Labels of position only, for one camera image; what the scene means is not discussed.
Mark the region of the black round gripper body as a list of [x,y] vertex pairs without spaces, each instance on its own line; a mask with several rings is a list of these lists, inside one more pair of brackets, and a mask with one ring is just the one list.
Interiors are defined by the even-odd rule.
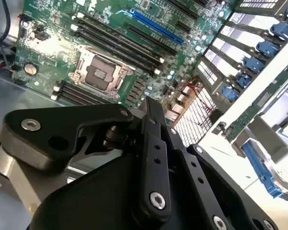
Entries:
[[195,205],[178,171],[169,170],[171,216],[164,225],[133,217],[137,204],[135,158],[119,157],[50,194],[39,206],[31,230],[198,230]]

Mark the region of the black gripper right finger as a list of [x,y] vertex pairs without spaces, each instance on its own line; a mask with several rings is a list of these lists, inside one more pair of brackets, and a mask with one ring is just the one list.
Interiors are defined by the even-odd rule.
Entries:
[[152,99],[150,114],[161,123],[170,165],[188,187],[183,210],[198,230],[276,230],[273,220],[198,145],[184,147],[176,130],[165,122],[162,106]]

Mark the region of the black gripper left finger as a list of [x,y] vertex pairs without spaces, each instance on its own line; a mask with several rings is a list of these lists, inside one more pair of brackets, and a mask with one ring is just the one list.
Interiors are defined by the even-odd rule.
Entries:
[[167,144],[151,100],[142,103],[142,117],[120,104],[12,111],[0,133],[0,174],[26,208],[38,209],[60,188],[131,156],[139,176],[134,219],[166,222],[172,211]]

